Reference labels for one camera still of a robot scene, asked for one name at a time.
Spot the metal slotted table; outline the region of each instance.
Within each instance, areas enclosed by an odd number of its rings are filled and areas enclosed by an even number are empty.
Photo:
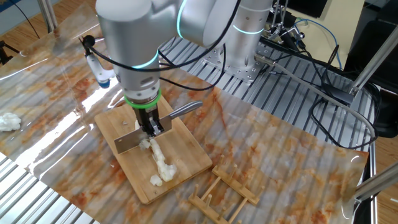
[[[173,45],[171,44],[172,40],[164,43],[160,50],[173,63],[187,61],[205,50],[179,38],[173,42]],[[286,55],[270,47],[266,47],[265,54],[273,59]],[[315,75],[315,69],[309,61],[298,57],[288,57],[279,63],[296,76],[314,84],[320,84],[320,80]],[[209,83],[215,82],[221,73],[220,70],[203,61],[184,66],[182,69]],[[225,74],[217,87],[321,140],[331,142],[310,118],[308,112],[320,97],[289,77],[272,72],[279,71],[268,68],[267,72],[259,75],[252,83],[244,83]],[[335,87],[345,91],[352,82],[334,73],[330,73],[330,78]],[[370,121],[374,119],[374,104],[371,95],[366,90],[357,94],[351,107]],[[314,113],[343,146],[355,146],[370,140],[364,124],[335,105],[321,105],[315,108]],[[370,170],[373,176],[376,173],[374,143],[358,150],[370,153]],[[376,200],[375,198],[371,202],[371,223],[377,223]],[[0,223],[97,223],[97,221],[0,154]]]

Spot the wooden peg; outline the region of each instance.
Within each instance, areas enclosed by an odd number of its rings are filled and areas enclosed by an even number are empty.
[[[235,212],[232,214],[231,218],[228,220],[229,223],[232,223],[234,219],[238,216],[238,213],[242,210],[243,205],[248,201],[247,198],[243,199],[239,207],[235,210]]]
[[[234,168],[232,169],[232,172],[229,174],[229,179],[232,179],[232,176],[235,174],[237,168],[238,165],[234,164]]]
[[[206,201],[206,208],[209,207],[210,201],[211,201],[212,195],[207,196],[207,201]]]
[[[203,222],[201,224],[207,224],[207,216],[205,216],[205,219],[203,219]]]
[[[218,168],[220,169],[220,167],[223,165],[223,163],[224,163],[224,155],[221,155],[221,158],[219,159],[219,161],[218,161]]]
[[[206,197],[208,194],[210,194],[211,190],[213,190],[213,188],[216,186],[216,184],[221,180],[221,177],[217,177],[217,179],[211,184],[211,186],[209,187],[209,189],[207,189],[207,191],[205,192],[205,194],[203,194],[203,196],[200,198],[200,200],[205,201]]]
[[[260,197],[260,195],[264,192],[265,189],[266,189],[266,186],[261,186],[261,190],[260,190],[260,192],[256,195],[256,197]]]
[[[226,207],[223,207],[223,209],[221,210],[221,213],[218,215],[218,220],[220,220],[224,216],[225,211],[226,211]]]
[[[197,196],[197,194],[198,194],[198,189],[199,189],[199,185],[198,185],[198,184],[195,184],[195,190],[193,191],[193,194],[192,194],[192,197],[193,197],[193,198]]]
[[[244,180],[242,184],[242,189],[245,188],[245,186],[249,183],[250,180],[251,180],[251,175],[247,176],[246,180]]]

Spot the table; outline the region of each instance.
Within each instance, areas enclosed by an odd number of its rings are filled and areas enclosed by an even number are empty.
[[[161,49],[167,49],[169,43],[164,44]],[[283,54],[269,47],[267,49],[267,56],[272,58],[280,57]],[[203,50],[203,48],[187,40],[177,39],[173,47],[165,51],[165,54],[174,63],[180,63],[189,57],[195,57]],[[319,84],[315,79],[314,69],[309,66],[309,62],[292,57],[282,60],[281,64],[285,65],[287,69],[294,71],[298,76]],[[183,69],[210,83],[215,81],[220,75],[219,70],[211,68],[203,62],[187,65]],[[336,86],[340,87],[344,87],[350,82],[337,75],[332,75],[331,80]],[[322,140],[330,141],[317,128],[314,122],[308,118],[308,109],[318,99],[318,96],[286,77],[264,74],[258,76],[252,84],[247,84],[234,77],[225,75],[217,86],[244,101],[316,135]],[[353,108],[368,119],[374,117],[374,107],[369,94],[366,92],[359,93],[353,103]],[[361,144],[370,138],[368,134],[364,133],[363,127],[353,117],[343,114],[335,106],[322,106],[316,109],[315,113],[322,124],[343,145],[349,144],[352,146]],[[359,150],[371,153],[372,173],[374,174],[374,145],[372,144],[369,147]],[[35,177],[32,177],[9,159],[4,158],[0,162],[0,179],[9,180],[11,177],[13,177],[13,181],[4,181],[4,184],[0,185],[8,193],[0,196],[0,202],[7,200],[6,206],[0,210],[0,214],[6,212],[4,215],[6,215],[5,217],[8,220],[14,221],[15,219],[26,218],[28,215],[32,215],[30,220],[47,223],[50,221],[59,222],[60,220],[67,220],[68,222],[76,221],[78,223],[94,222],[91,217],[83,213],[79,208],[72,205]]]

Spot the metal bracket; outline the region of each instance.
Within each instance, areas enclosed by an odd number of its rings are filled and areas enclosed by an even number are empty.
[[[222,49],[214,50],[208,53],[203,58],[203,62],[207,63],[209,66],[222,69],[223,66],[223,57],[220,56],[219,51]],[[256,52],[264,52],[266,53],[267,50],[263,46],[258,46]],[[236,77],[246,83],[252,83],[257,78],[259,72],[264,67],[264,63],[256,62],[252,67],[246,68],[236,68],[233,65],[225,65],[225,72],[227,74]]]

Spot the marble-pattern surface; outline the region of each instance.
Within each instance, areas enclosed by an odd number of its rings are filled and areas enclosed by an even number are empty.
[[[86,64],[81,35],[101,36],[95,14],[83,5],[59,28],[0,69],[0,114],[22,119],[18,131],[0,133],[0,151],[101,223],[200,223],[203,215],[187,198],[215,180],[208,170],[150,205],[141,205],[95,125],[95,115],[122,98],[117,80],[96,83]],[[105,52],[103,42],[95,47]],[[162,74],[181,84],[207,86],[174,70]],[[218,88],[185,91],[162,83],[173,108],[193,100],[204,105],[183,122],[216,164],[237,163],[239,181],[266,189],[256,207],[246,204],[243,223],[350,223],[352,196],[368,154],[338,148],[293,127]],[[219,184],[211,206],[229,217],[241,197]]]

